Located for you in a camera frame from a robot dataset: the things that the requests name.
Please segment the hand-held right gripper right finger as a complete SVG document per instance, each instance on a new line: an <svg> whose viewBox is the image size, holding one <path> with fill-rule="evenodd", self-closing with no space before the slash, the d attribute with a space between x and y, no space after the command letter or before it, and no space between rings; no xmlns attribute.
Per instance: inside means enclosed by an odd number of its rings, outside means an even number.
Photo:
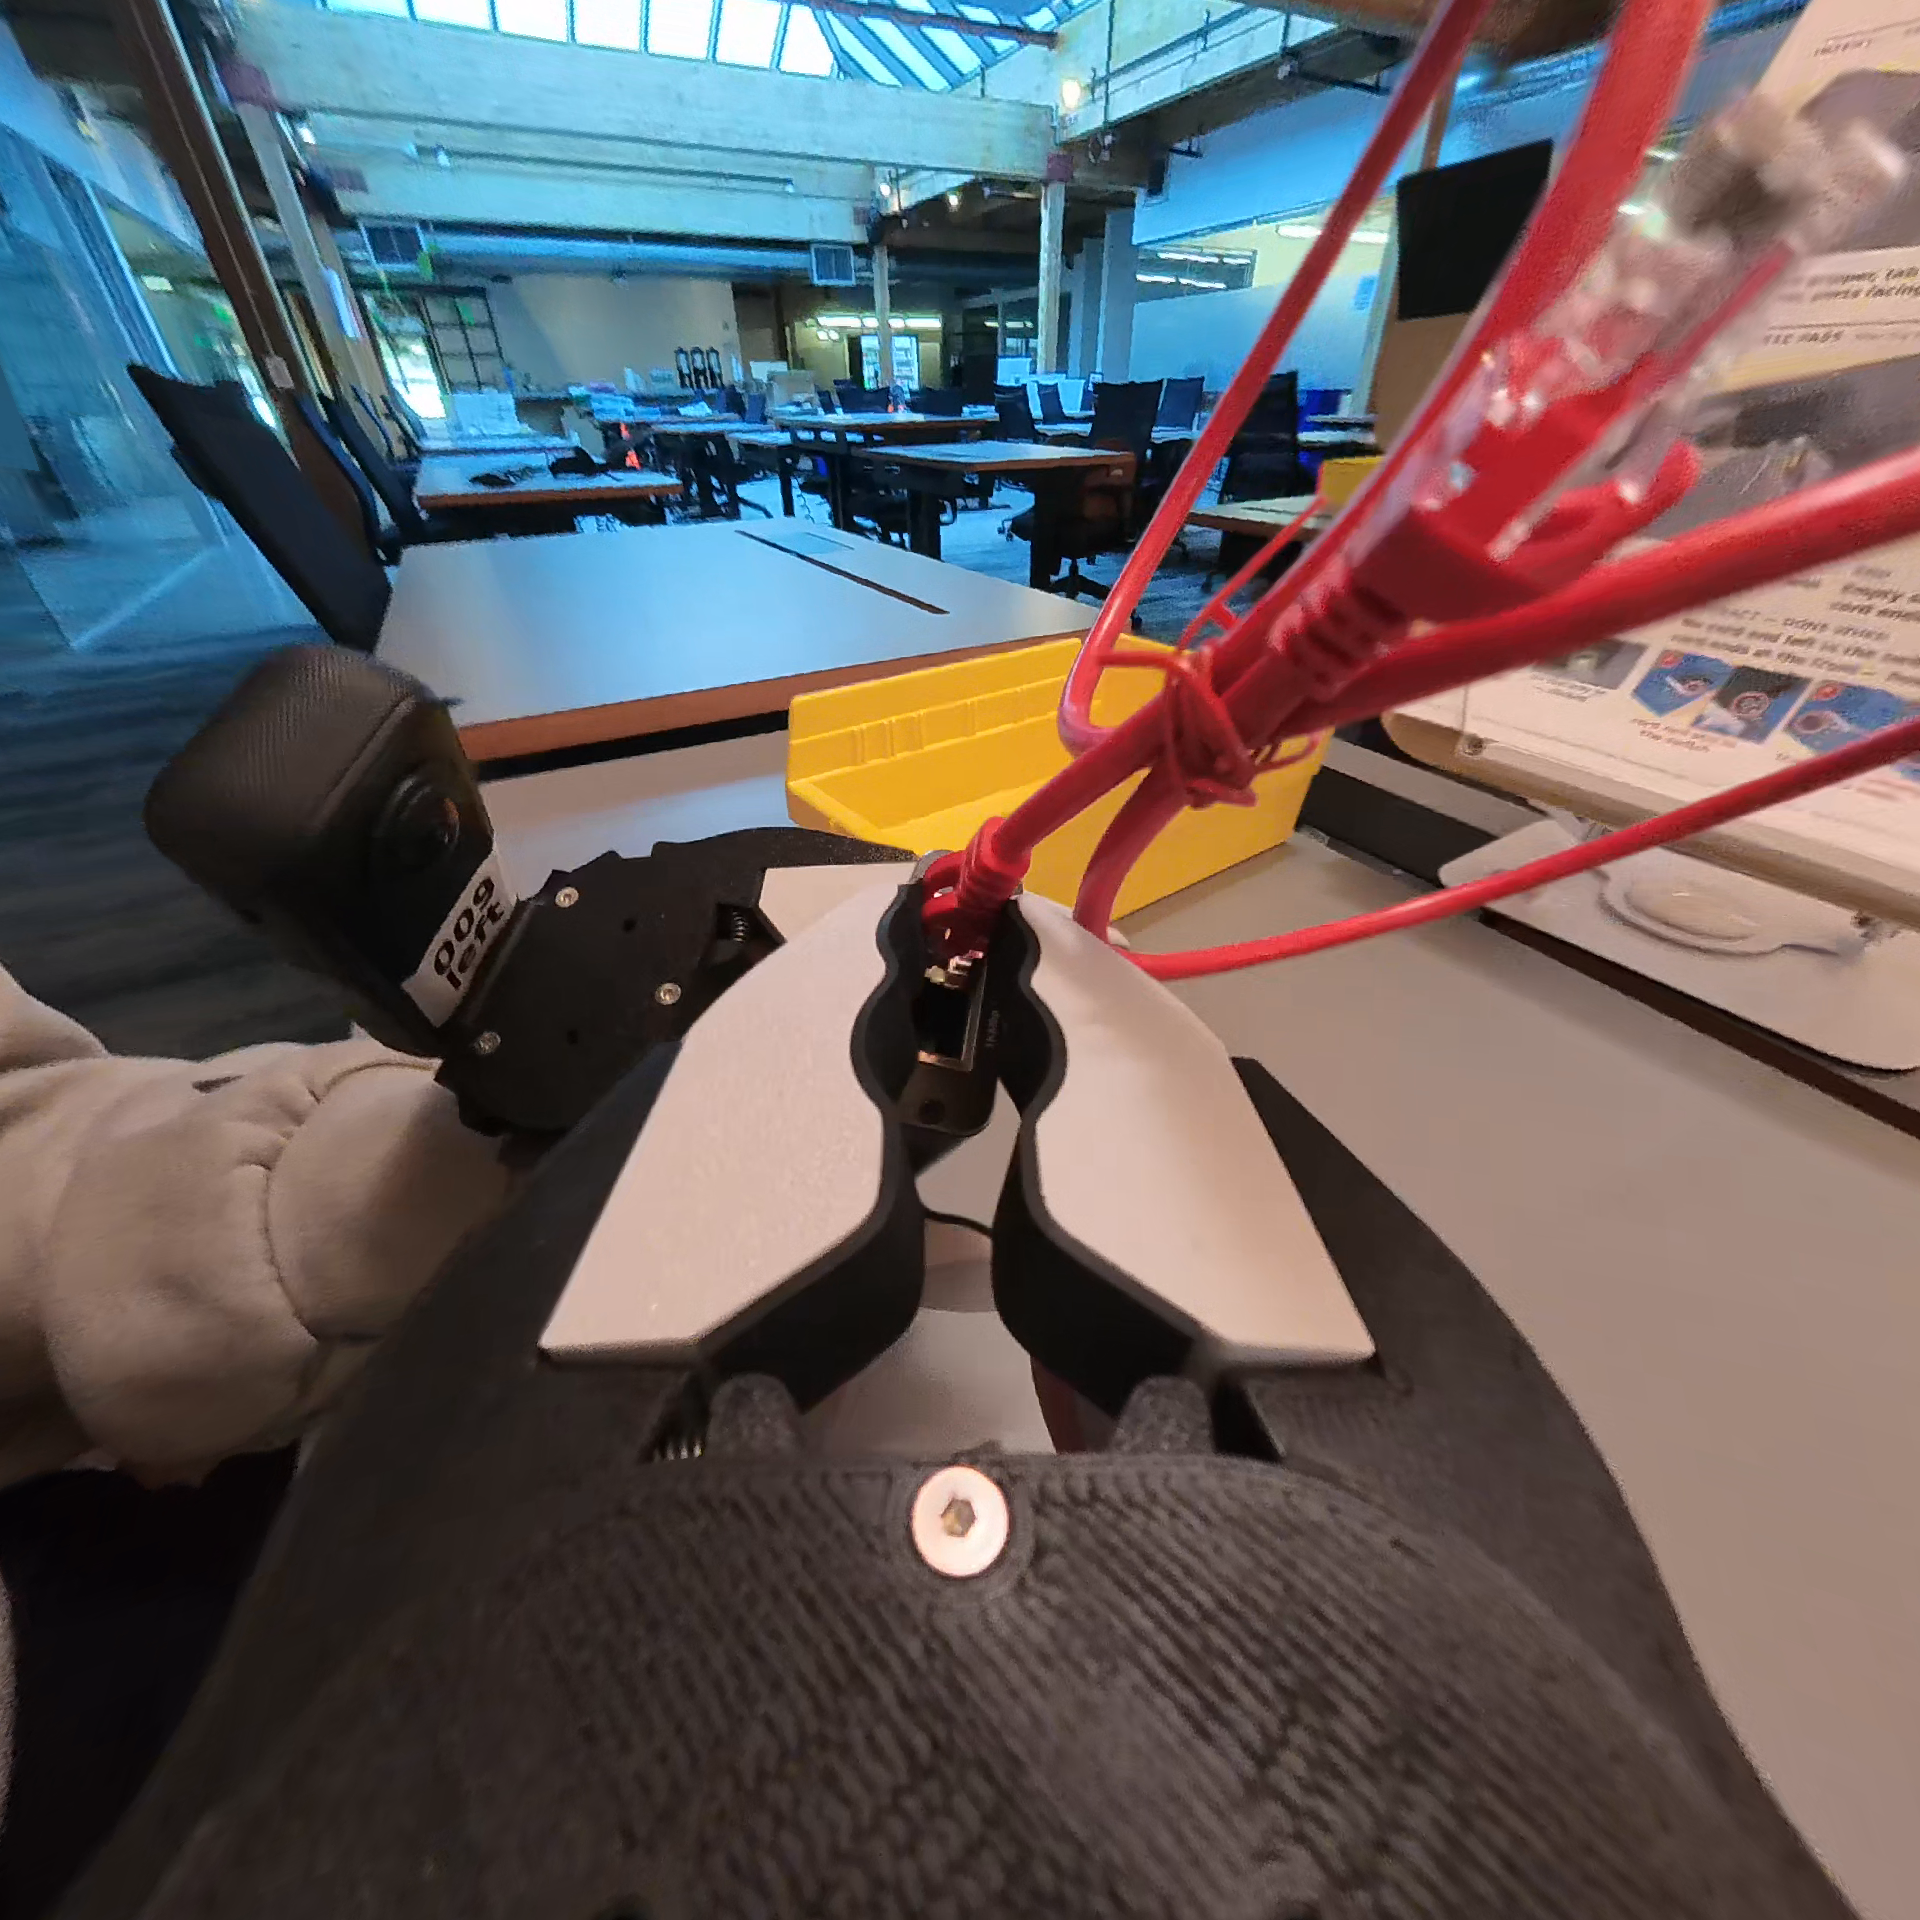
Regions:
<svg viewBox="0 0 1920 1920"><path fill-rule="evenodd" d="M1020 1138L993 1297L1027 1355L1115 1417L1148 1378L1204 1390L1375 1359L1375 1338L1219 1038L1053 901L989 948Z"/></svg>

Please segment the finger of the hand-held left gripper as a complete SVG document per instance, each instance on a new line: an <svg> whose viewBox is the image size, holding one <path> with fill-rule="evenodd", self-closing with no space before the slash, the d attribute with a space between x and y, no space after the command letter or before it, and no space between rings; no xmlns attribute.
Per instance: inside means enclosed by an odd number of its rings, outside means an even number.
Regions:
<svg viewBox="0 0 1920 1920"><path fill-rule="evenodd" d="M877 951L877 929L913 876L911 858L767 867L756 911L779 946Z"/></svg>
<svg viewBox="0 0 1920 1920"><path fill-rule="evenodd" d="M993 1225L1016 1144L1020 1117L989 1117L917 1174L927 1309L993 1312Z"/></svg>

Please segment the yellow plastic bin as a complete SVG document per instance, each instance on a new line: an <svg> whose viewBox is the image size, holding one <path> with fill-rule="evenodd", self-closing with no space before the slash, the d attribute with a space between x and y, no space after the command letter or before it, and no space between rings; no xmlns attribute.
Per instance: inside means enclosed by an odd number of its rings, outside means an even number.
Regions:
<svg viewBox="0 0 1920 1920"><path fill-rule="evenodd" d="M787 812L916 854L963 849L1067 766L1058 702L1078 636L804 692L787 713ZM1120 919L1282 846L1326 756L1294 750L1247 806L1180 812L1117 889Z"/></svg>

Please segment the grey metal stand base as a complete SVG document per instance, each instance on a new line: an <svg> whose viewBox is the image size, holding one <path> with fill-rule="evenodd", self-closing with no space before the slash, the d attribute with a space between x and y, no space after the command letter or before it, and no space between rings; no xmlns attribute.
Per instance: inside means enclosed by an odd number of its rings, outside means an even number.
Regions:
<svg viewBox="0 0 1920 1920"><path fill-rule="evenodd" d="M1482 905L1844 1068L1917 1068L1917 935L1679 849Z"/></svg>

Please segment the dark office chair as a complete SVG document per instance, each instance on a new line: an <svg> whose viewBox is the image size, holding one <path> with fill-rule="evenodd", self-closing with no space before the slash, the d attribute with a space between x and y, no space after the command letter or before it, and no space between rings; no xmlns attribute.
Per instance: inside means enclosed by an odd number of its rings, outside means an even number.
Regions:
<svg viewBox="0 0 1920 1920"><path fill-rule="evenodd" d="M230 380L174 380L142 363L130 363L127 376L170 434L179 469L226 509L325 637L374 655L389 574L263 425L250 395Z"/></svg>

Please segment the printed instruction sheet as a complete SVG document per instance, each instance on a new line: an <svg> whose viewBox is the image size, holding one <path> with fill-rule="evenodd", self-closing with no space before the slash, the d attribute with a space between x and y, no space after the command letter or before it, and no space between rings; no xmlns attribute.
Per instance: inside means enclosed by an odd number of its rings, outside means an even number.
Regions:
<svg viewBox="0 0 1920 1920"><path fill-rule="evenodd" d="M1916 5L1808 5L1759 91L1821 133L1873 127L1906 179L1800 266L1692 422L1700 479L1657 539L1720 529L1814 482L1912 452L1917 429ZM1468 687L1454 767L1604 824L1826 764L1916 720L1917 544ZM1916 925L1916 750L1708 846L1730 864Z"/></svg>

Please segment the grey wood-edged table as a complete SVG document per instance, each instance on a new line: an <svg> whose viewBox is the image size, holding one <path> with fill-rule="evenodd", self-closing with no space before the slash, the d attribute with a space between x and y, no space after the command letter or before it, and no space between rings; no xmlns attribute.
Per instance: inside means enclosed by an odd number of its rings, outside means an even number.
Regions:
<svg viewBox="0 0 1920 1920"><path fill-rule="evenodd" d="M785 715L795 698L1081 636L1091 607L797 518L421 546L376 660L475 764Z"/></svg>

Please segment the person's left forearm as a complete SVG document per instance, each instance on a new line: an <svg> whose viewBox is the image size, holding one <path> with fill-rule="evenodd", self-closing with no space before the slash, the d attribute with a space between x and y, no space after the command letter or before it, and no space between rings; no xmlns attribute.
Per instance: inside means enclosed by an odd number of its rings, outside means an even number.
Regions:
<svg viewBox="0 0 1920 1920"><path fill-rule="evenodd" d="M3 972L3 1488L296 1441L514 1183L422 1061L119 1055Z"/></svg>

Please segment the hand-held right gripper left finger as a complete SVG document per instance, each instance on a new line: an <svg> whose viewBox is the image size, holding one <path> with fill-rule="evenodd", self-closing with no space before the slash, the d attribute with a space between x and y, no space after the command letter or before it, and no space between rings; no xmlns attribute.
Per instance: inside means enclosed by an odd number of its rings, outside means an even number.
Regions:
<svg viewBox="0 0 1920 1920"><path fill-rule="evenodd" d="M810 1411L907 1330L921 957L916 889L859 884L685 1029L548 1312L545 1362L767 1376Z"/></svg>

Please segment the dark cloth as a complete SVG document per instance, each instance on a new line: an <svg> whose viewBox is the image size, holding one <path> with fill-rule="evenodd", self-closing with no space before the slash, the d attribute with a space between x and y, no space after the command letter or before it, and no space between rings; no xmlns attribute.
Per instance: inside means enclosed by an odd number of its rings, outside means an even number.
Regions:
<svg viewBox="0 0 1920 1920"><path fill-rule="evenodd" d="M299 1448L200 1482L72 1466L3 1495L3 1916L48 1916L197 1692Z"/></svg>

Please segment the black ethernet splitter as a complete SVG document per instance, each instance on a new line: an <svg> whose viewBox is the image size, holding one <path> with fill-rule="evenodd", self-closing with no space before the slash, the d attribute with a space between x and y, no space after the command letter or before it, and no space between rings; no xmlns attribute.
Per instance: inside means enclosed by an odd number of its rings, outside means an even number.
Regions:
<svg viewBox="0 0 1920 1920"><path fill-rule="evenodd" d="M913 1064L899 1117L917 1139L970 1139L994 1105L994 1009L986 957L932 964L907 995Z"/></svg>

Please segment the group of black office chairs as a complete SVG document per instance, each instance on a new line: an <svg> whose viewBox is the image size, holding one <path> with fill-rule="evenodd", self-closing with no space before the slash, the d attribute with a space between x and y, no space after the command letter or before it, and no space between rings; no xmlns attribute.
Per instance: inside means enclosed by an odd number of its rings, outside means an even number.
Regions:
<svg viewBox="0 0 1920 1920"><path fill-rule="evenodd" d="M1097 389L1091 422L1081 434L994 437L970 441L857 444L851 482L901 506L905 546L921 558L941 558L946 506L999 486L1027 494L1012 518L1027 549L1027 584L1079 598L1101 593L1087 562L1132 549L1172 491L1179 460L1197 429L1159 425L1165 389L1156 382L1117 382Z"/></svg>

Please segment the black computer monitor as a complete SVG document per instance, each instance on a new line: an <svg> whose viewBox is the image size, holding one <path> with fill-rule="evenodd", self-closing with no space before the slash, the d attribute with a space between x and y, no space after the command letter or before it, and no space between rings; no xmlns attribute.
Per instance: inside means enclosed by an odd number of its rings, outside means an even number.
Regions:
<svg viewBox="0 0 1920 1920"><path fill-rule="evenodd" d="M1395 183L1401 323L1474 313L1547 183L1552 143L1405 174Z"/></svg>

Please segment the instruction sheet on wooden stand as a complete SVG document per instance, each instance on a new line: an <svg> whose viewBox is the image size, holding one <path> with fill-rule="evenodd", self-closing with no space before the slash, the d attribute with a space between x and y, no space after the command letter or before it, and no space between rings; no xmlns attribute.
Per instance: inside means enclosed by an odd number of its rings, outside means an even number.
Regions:
<svg viewBox="0 0 1920 1920"><path fill-rule="evenodd" d="M1388 715L1383 727L1402 753L1434 772L1457 776L1515 801L1561 809L1607 829L1625 829L1697 800L1695 791L1681 791L1668 779L1648 782L1643 766L1601 770L1508 743L1470 745L1464 730L1413 713ZM1681 849L1869 919L1916 929L1916 805L1895 812L1885 835L1854 829L1826 809L1826 801L1859 800L1864 785L1864 779L1852 779L1801 801L1697 829L1681 843Z"/></svg>

